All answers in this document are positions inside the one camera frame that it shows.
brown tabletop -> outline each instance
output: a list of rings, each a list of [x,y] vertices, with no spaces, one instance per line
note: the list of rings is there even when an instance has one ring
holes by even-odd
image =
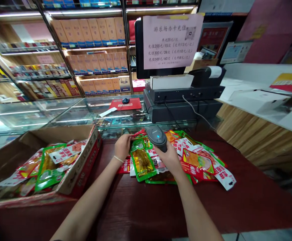
[[[195,190],[218,230],[224,233],[292,227],[292,197],[216,133],[191,133],[228,164],[237,183],[226,191],[218,182]],[[104,140],[86,189],[113,156],[115,140]],[[75,202],[0,210],[0,240],[48,240]],[[169,240],[186,237],[176,185],[138,183],[117,175],[88,240]]]

pink paper sign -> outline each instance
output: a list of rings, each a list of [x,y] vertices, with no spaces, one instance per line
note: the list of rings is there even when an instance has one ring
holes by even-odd
[[[41,64],[53,64],[55,62],[50,55],[37,56],[37,59]]]
[[[144,16],[144,69],[190,66],[203,20],[201,14]]]

wall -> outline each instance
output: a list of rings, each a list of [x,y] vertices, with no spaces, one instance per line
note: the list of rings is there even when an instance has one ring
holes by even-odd
[[[292,0],[255,0],[237,41],[249,40],[262,24],[266,31],[254,40],[244,63],[278,64],[292,43]]]

glass countertop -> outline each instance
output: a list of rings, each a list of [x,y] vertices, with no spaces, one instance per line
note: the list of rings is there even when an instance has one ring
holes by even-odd
[[[41,128],[82,98],[0,104],[0,135]]]
[[[114,111],[104,117],[99,116],[99,114],[109,109],[112,100],[123,99],[125,97],[138,97],[142,108],[140,110]],[[51,121],[47,127],[96,124],[100,133],[102,133],[102,137],[117,138],[122,134],[135,133],[143,127],[154,125],[154,123],[151,122],[149,115],[132,116],[134,113],[145,111],[145,108],[143,95],[121,95],[97,98],[88,97],[70,107],[67,111]],[[209,120],[209,122],[216,127],[220,122],[220,118],[216,117],[213,120]],[[178,121],[177,123],[175,121],[156,123],[156,125],[159,125],[164,131],[179,127],[181,129],[186,129],[194,127],[196,124],[196,120],[184,120]]]

black device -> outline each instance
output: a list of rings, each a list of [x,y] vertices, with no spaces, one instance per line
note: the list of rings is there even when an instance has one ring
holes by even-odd
[[[192,82],[192,87],[211,87],[211,86],[219,86],[222,82],[222,79],[224,78],[224,75],[226,73],[226,69],[221,68],[222,73],[217,78],[210,78],[210,75],[212,74],[211,68],[200,68],[197,70],[192,70],[188,74],[193,75],[194,79]]]
[[[123,103],[123,104],[128,104],[128,103],[129,103],[129,98],[124,98],[124,99],[122,100],[122,103]]]
[[[217,100],[190,101],[190,103],[195,111],[207,120],[214,118],[222,106]],[[146,89],[144,89],[144,104],[153,123],[196,120],[199,117],[187,102],[167,103],[167,107],[164,103],[155,104]]]
[[[149,141],[158,147],[162,152],[167,152],[167,137],[158,126],[152,126],[146,130]]]
[[[219,85],[213,87],[153,90],[149,83],[145,85],[145,88],[154,104],[164,103],[163,100],[166,100],[166,103],[185,102],[182,97],[183,95],[187,101],[218,99],[225,89],[224,86]]]
[[[183,74],[185,67],[167,68],[167,69],[144,69],[144,34],[143,20],[135,22],[136,37],[136,69],[138,79],[149,79],[150,76],[165,76]]]

